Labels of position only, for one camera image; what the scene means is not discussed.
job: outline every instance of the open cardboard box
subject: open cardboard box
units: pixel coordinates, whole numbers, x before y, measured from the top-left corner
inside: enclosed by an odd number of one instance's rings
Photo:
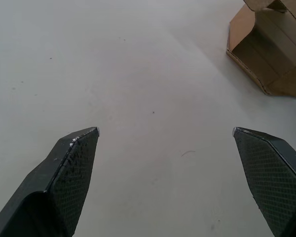
[[[296,97],[296,0],[244,0],[227,54],[268,95]]]

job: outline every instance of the cardboard box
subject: cardboard box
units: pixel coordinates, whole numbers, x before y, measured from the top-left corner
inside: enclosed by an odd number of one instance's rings
[[[296,97],[296,0],[244,0],[227,54],[268,95]]]

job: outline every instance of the white floor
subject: white floor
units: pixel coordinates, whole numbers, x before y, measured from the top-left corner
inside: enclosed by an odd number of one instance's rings
[[[242,4],[0,1],[0,210],[60,137],[98,126],[75,237],[273,236],[231,132],[296,149],[296,99],[226,56]]]

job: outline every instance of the floor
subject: floor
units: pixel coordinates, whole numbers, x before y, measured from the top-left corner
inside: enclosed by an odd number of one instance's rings
[[[0,210],[68,133],[101,131],[75,237],[271,237],[233,127],[296,149],[296,99],[226,56],[241,0],[0,1]]]

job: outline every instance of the brown cardboard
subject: brown cardboard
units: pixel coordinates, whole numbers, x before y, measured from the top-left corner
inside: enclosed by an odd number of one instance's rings
[[[227,54],[269,95],[296,96],[296,0],[245,0]]]

